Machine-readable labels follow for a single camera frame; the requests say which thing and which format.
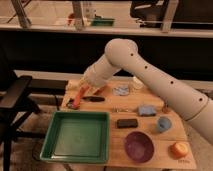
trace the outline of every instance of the plastic tray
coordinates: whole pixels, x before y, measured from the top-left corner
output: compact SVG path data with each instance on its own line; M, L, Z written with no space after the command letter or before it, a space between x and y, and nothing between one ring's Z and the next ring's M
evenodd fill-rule
M56 112L40 158L49 162L105 163L108 160L108 145L108 113Z
M96 18L92 21L91 26L113 26L113 18Z

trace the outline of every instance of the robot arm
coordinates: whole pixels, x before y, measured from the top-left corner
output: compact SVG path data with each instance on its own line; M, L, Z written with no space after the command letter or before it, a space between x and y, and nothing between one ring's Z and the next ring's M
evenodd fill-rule
M145 83L155 94L213 144L213 101L205 94L159 70L137 52L135 42L113 39L105 47L104 55L84 73L84 80L102 87L120 69Z

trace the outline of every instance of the chair armrest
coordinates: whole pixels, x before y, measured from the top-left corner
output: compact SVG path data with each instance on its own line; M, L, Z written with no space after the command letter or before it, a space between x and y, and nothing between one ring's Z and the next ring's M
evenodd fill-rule
M21 76L7 90L0 101L0 108L11 109L26 95L26 89L32 80L31 76Z

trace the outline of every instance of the desk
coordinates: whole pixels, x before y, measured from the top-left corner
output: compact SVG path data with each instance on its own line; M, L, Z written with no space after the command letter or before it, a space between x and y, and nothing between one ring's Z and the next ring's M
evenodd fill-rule
M77 93L76 85L78 80L70 80L67 85L66 94L62 102L63 111L69 111L66 103L69 98L74 98ZM119 85L129 84L130 94L128 96L115 96L112 89ZM135 90L130 81L109 81L108 86L100 94L105 97L104 102L85 102L82 101L79 110L82 111L105 111L110 114L110 147L109 160L106 166L117 167L138 167L138 168L163 168L163 169L196 169L196 163L191 151L190 144L179 116L170 111L165 114L161 111L164 102L154 95L148 88ZM132 108L142 104L155 106L157 115L155 117L140 117L134 112L111 112L112 108ZM160 116L166 116L172 121L172 128L164 133L156 131L156 122ZM138 128L118 129L117 119L136 118L139 122ZM154 156L146 163L133 162L124 151L124 138L132 131L146 133L152 140L155 147ZM169 153L169 146L176 141L183 141L188 145L189 154L179 160L173 159Z

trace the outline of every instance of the purple bowl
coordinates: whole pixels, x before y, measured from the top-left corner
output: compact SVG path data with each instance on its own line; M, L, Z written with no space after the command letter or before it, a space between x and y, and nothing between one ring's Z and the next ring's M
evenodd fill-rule
M144 163L152 158L154 145L146 134L135 131L127 135L125 139L125 151L133 161Z

